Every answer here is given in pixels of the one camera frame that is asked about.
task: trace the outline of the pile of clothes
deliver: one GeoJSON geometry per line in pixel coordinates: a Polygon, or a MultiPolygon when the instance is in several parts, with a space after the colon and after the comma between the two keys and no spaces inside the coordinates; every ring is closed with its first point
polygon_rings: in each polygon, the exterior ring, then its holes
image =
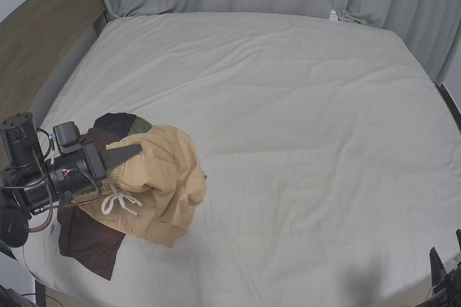
{"type": "MultiPolygon", "coordinates": [[[[102,198],[58,210],[60,253],[110,280],[126,235],[166,247],[185,234],[203,201],[206,175],[190,138],[173,126],[152,126],[126,113],[105,114],[80,137],[98,151],[141,144],[142,152],[107,171],[102,198]]],[[[74,197],[79,203],[96,192],[74,197]]]]}

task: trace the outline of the fitted sheet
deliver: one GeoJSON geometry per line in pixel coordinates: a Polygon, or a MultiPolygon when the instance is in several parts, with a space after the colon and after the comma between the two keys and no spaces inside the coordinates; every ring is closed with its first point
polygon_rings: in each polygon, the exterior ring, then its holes
{"type": "MultiPolygon", "coordinates": [[[[97,306],[356,306],[459,253],[461,136],[391,31],[303,16],[109,22],[42,128],[107,112],[176,126],[208,175],[172,249],[126,236],[112,280],[59,254],[59,224],[15,256],[97,306]]],[[[31,224],[43,221],[34,217],[31,224]]]]}

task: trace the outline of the headboard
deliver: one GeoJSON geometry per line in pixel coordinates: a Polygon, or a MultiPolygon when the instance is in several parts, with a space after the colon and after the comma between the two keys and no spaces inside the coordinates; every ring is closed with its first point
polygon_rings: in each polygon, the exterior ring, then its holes
{"type": "MultiPolygon", "coordinates": [[[[105,11],[103,0],[26,0],[0,23],[1,120],[30,109],[88,28],[101,33],[105,11]]],[[[0,143],[0,163],[4,156],[0,143]]]]}

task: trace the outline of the bed frame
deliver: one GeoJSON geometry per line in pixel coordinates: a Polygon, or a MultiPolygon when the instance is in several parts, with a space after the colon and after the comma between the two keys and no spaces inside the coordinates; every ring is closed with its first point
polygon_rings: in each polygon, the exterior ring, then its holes
{"type": "MultiPolygon", "coordinates": [[[[30,111],[37,99],[45,100],[40,104],[45,116],[69,77],[55,80],[60,63],[89,29],[94,35],[93,26],[99,36],[107,24],[105,12],[103,0],[26,0],[0,23],[0,122],[30,111]],[[57,93],[50,96],[49,85],[56,83],[57,93]]],[[[0,164],[4,161],[0,143],[0,164]]]]}

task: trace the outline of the white bed sheet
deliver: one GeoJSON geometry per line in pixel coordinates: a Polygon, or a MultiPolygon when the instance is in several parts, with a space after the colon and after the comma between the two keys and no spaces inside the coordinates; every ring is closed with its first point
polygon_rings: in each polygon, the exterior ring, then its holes
{"type": "Polygon", "coordinates": [[[85,132],[107,112],[185,131],[208,180],[188,234],[172,249],[125,237],[110,282],[59,254],[57,226],[14,250],[89,303],[366,305],[429,275],[432,246],[445,261],[459,252],[461,136],[391,31],[257,13],[122,18],[42,127],[85,132]]]}

